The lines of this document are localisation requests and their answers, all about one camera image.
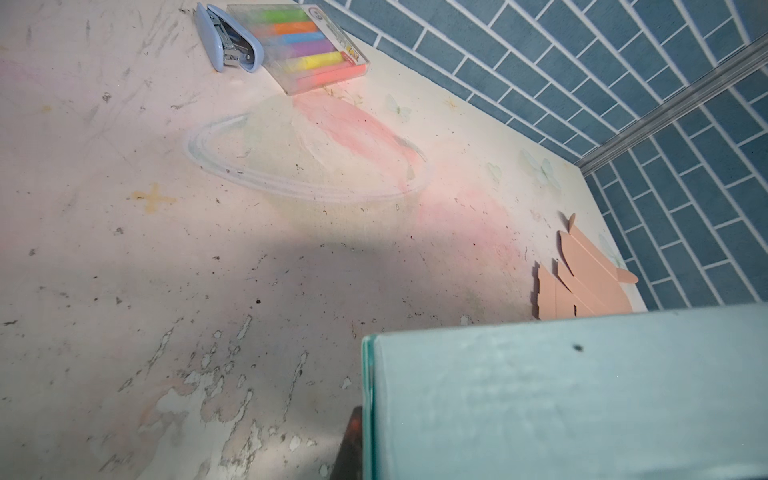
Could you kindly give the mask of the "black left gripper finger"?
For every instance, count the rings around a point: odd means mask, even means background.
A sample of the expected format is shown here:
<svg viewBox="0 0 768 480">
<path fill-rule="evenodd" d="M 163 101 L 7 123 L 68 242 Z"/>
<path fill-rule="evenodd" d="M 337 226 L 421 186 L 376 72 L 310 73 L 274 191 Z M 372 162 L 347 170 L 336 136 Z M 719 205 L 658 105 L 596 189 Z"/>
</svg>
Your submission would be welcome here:
<svg viewBox="0 0 768 480">
<path fill-rule="evenodd" d="M 330 480 L 363 479 L 363 408 L 356 406 L 350 415 Z"/>
</svg>

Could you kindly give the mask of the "light blue paper box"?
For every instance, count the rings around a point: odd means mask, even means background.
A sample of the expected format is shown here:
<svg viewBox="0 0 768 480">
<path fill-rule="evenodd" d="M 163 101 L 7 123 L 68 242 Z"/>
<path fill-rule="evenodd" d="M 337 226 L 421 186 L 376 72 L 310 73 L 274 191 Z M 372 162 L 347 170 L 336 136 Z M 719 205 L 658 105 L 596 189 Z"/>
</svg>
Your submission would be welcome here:
<svg viewBox="0 0 768 480">
<path fill-rule="evenodd" d="M 763 479 L 763 304 L 390 332 L 367 479 Z"/>
</svg>

